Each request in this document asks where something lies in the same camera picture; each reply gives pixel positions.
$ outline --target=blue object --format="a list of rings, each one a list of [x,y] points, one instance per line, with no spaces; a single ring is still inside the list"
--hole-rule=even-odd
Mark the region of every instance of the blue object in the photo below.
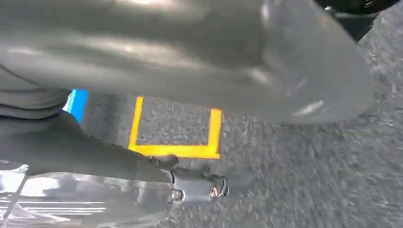
[[[67,111],[71,113],[79,123],[81,122],[81,118],[83,117],[87,96],[87,91],[73,90],[67,104]]]

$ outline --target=gray asphalt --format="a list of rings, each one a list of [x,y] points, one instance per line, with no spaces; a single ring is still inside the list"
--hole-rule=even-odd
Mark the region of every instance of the gray asphalt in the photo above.
[[[161,228],[402,228],[403,5],[387,11],[360,43],[376,75],[374,105],[324,125],[269,124],[224,114],[216,172],[250,167],[248,197],[176,209]],[[207,141],[209,112],[146,98],[139,144]],[[91,94],[84,130],[127,146],[135,97]]]

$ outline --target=metal bolt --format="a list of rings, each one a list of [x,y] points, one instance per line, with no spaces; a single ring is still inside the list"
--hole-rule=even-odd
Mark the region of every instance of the metal bolt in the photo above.
[[[172,191],[172,199],[175,201],[179,201],[182,199],[183,193],[181,190],[174,189]]]
[[[218,198],[221,195],[221,189],[219,186],[213,186],[210,189],[210,197],[211,198]]]

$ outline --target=metal clamp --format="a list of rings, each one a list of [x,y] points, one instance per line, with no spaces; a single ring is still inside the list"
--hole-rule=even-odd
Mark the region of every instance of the metal clamp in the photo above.
[[[203,176],[200,172],[171,170],[174,190],[172,198],[176,203],[211,202],[226,196],[226,180],[219,176]]]

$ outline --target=yellow painted line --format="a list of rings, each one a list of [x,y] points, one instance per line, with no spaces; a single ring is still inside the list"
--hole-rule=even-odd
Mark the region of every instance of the yellow painted line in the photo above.
[[[137,134],[141,120],[143,98],[138,97],[133,117],[129,149],[145,156],[175,155],[180,158],[219,159],[221,111],[211,110],[208,145],[137,145]]]
[[[129,149],[136,147],[137,142],[137,132],[140,125],[141,111],[143,109],[143,98],[141,96],[136,99],[136,107],[134,110],[132,133],[130,134]]]

